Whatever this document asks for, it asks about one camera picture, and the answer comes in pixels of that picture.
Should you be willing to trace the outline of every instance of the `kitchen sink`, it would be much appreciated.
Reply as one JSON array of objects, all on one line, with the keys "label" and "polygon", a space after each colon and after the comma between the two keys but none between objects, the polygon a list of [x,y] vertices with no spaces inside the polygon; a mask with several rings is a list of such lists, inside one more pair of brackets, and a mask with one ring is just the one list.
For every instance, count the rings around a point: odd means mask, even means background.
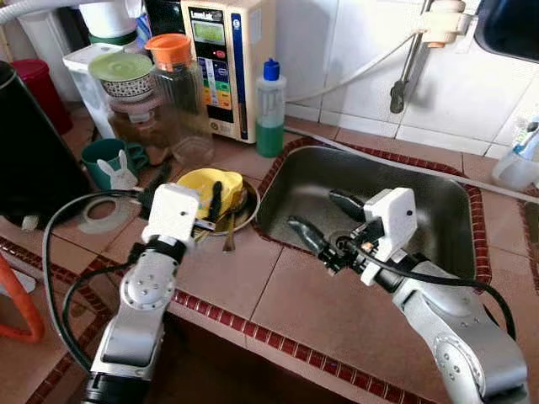
[{"label": "kitchen sink", "polygon": [[329,200],[330,190],[348,191],[366,202],[383,189],[396,187],[411,188],[417,206],[419,228],[404,250],[423,253],[451,274],[474,278],[470,202],[463,187],[345,151],[323,146],[292,151],[262,199],[257,222],[266,236],[305,248],[286,223],[290,215],[308,219],[332,241],[357,223]]}]

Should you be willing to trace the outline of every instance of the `white hose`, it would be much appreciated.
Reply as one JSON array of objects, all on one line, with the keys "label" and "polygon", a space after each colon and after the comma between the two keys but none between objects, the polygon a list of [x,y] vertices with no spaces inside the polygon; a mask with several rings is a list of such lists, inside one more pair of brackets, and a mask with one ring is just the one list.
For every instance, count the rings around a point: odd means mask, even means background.
[{"label": "white hose", "polygon": [[320,95],[331,93],[332,91],[335,91],[337,88],[341,88],[341,87],[349,84],[350,82],[353,82],[356,78],[358,78],[359,76],[361,76],[364,73],[368,72],[370,69],[372,69],[372,67],[378,65],[382,61],[385,61],[389,56],[391,56],[393,53],[398,51],[401,48],[401,46],[406,44],[415,34],[416,34],[415,31],[410,33],[406,38],[400,40],[393,48],[391,48],[391,50],[388,50],[387,52],[382,53],[381,55],[378,55],[377,57],[375,57],[374,59],[372,59],[371,61],[369,61],[368,63],[366,63],[362,67],[360,67],[359,69],[357,69],[350,76],[348,76],[347,78],[341,80],[337,84],[335,84],[333,86],[330,86],[330,87],[322,88],[321,90],[318,90],[318,91],[316,91],[315,93],[312,93],[312,94],[302,95],[301,97],[288,98],[286,100],[286,102],[287,103],[297,103],[298,101],[303,101],[303,100],[306,100],[306,99],[315,98],[315,97],[318,97]]},{"label": "white hose", "polygon": [[345,146],[341,143],[338,143],[337,141],[331,141],[325,137],[314,135],[310,132],[305,132],[304,130],[298,130],[291,127],[285,127],[285,131],[294,133],[296,135],[300,136],[306,136],[310,137],[316,141],[320,141],[321,143],[324,143],[326,145],[329,145],[331,147],[334,147],[335,149],[342,150],[343,152],[349,152],[352,154],[355,154],[356,156],[366,158],[367,160],[371,160],[373,162],[379,162],[381,164],[385,164],[387,166],[395,167],[395,168],[401,168],[402,170],[412,171],[414,173],[422,173],[422,174],[428,174],[428,175],[434,175],[439,178],[449,179],[451,181],[455,181],[457,183],[464,183],[465,185],[471,185],[473,187],[477,187],[480,189],[485,189],[490,192],[494,192],[496,194],[502,194],[505,196],[509,196],[511,198],[524,200],[525,202],[532,202],[533,204],[539,205],[539,198],[535,198],[530,195],[522,194],[520,192],[511,191],[509,189],[497,187],[495,185],[491,185],[489,183],[482,183],[480,181],[475,181],[470,178],[464,178],[459,177],[458,175],[448,174],[448,173],[442,173],[440,171],[435,170],[429,170],[428,168],[421,168],[416,166],[409,166],[408,164],[403,164],[401,162],[392,162],[391,160],[386,160],[384,158],[372,156],[371,154],[364,153],[362,151],[358,151],[356,149],[353,149],[351,147]]},{"label": "white hose", "polygon": [[52,8],[78,6],[85,3],[104,3],[114,0],[23,0],[0,8],[0,25],[6,24],[21,15],[45,11]]}]

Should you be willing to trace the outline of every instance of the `patterned bowl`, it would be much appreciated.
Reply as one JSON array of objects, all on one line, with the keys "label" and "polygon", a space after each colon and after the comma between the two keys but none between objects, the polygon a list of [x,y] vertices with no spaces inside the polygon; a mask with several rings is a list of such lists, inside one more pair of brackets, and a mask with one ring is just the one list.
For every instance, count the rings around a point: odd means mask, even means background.
[{"label": "patterned bowl", "polygon": [[90,63],[89,71],[100,80],[110,97],[135,103],[152,94],[152,68],[152,61],[147,56],[118,52],[96,57]]}]

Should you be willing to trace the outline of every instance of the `orange hose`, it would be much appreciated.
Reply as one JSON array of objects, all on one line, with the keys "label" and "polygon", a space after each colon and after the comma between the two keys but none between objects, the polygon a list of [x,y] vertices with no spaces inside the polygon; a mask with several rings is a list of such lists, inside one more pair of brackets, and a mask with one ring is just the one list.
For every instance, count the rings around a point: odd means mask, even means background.
[{"label": "orange hose", "polygon": [[22,343],[38,343],[45,334],[45,325],[34,302],[24,290],[5,258],[0,255],[0,283],[13,299],[23,318],[28,324],[29,331],[0,324],[0,336],[9,337]]}]

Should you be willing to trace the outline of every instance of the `cup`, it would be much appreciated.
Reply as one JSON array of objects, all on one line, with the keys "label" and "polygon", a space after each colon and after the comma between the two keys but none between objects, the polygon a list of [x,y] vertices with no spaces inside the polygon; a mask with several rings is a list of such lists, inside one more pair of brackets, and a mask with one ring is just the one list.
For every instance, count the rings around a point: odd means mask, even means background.
[{"label": "cup", "polygon": [[111,186],[110,176],[99,167],[98,160],[107,162],[114,170],[120,170],[120,150],[127,156],[127,168],[138,178],[139,171],[148,164],[148,157],[141,144],[126,143],[120,139],[102,139],[83,150],[83,163],[99,189],[111,189]]}]

